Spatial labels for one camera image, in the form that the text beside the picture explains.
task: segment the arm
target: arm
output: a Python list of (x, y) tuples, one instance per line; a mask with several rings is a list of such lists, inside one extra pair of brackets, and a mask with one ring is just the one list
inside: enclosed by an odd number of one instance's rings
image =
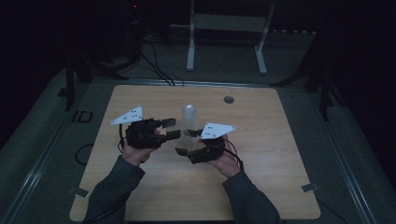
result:
[(134, 149), (124, 144), (110, 174), (96, 185), (90, 196), (87, 214), (83, 223), (123, 223), (125, 203), (143, 178), (145, 172), (139, 167), (149, 159), (154, 148)]
[(233, 218), (236, 224), (278, 223), (279, 213), (267, 196), (258, 190), (244, 171), (241, 171), (235, 158), (224, 153), (215, 161), (209, 161), (226, 176), (223, 187), (230, 199)]
[(280, 217), (267, 196), (240, 171), (223, 183), (235, 223), (279, 223)]

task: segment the table surface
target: table surface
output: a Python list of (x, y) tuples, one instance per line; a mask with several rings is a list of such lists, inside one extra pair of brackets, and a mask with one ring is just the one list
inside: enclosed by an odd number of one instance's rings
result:
[[(225, 96), (234, 102), (226, 104)], [(275, 205), (283, 219), (318, 218), (314, 192), (276, 90), (265, 88), (117, 86), (111, 96), (80, 188), (92, 192), (113, 167), (120, 152), (118, 125), (110, 121), (138, 105), (144, 119), (181, 119), (181, 107), (195, 105), (199, 127), (206, 122), (232, 124), (229, 133), (245, 172)], [(131, 194), (125, 220), (233, 220), (225, 181), (215, 168), (191, 164), (168, 141), (141, 165), (146, 175)], [(76, 196), (70, 211), (85, 217), (88, 199)]]

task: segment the dark background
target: dark background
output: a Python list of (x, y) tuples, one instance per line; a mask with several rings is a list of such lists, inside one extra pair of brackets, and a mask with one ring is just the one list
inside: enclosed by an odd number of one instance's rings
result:
[[(122, 6), (121, 1), (114, 7)], [(189, 24), (189, 1), (145, 1), (145, 23), (164, 35), (170, 23)], [(255, 1), (197, 1), (203, 12), (256, 15)], [(14, 133), (48, 82), (64, 68), (73, 44), (95, 60), (111, 60), (100, 17), (106, 1), (5, 0), (0, 2), (0, 147)], [(124, 21), (118, 13), (115, 21)], [(271, 30), (316, 31), (302, 67), (332, 63), (331, 81), (340, 90), (396, 186), (396, 1), (277, 1)]]

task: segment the gray sleeve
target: gray sleeve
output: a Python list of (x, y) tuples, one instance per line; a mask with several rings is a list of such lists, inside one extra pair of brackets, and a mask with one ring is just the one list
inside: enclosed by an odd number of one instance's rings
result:
[(93, 218), (107, 214), (95, 223), (123, 223), (125, 219), (125, 202), (143, 178), (145, 172), (118, 157), (110, 174), (99, 182), (93, 190), (83, 223), (91, 223)]
[(274, 205), (241, 171), (223, 183), (236, 224), (280, 223)]

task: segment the metal frame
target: metal frame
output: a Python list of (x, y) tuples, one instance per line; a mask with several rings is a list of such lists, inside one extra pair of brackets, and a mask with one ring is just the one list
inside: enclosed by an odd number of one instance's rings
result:
[(195, 29), (212, 29), (212, 30), (231, 30), (231, 31), (250, 31), (261, 32), (262, 37), (258, 45), (254, 46), (257, 64), (259, 66), (260, 74), (266, 75), (267, 68), (265, 66), (264, 58), (262, 56), (262, 47), (264, 46), (265, 38), (267, 37), (271, 19), (274, 15), (275, 3), (271, 3), (270, 10), (264, 17), (243, 17), (243, 16), (223, 16), (223, 15), (209, 15), (196, 14), (194, 10), (194, 0), (191, 0), (191, 14), (190, 14), (190, 44), (187, 55), (187, 70), (192, 71), (194, 68), (195, 59)]

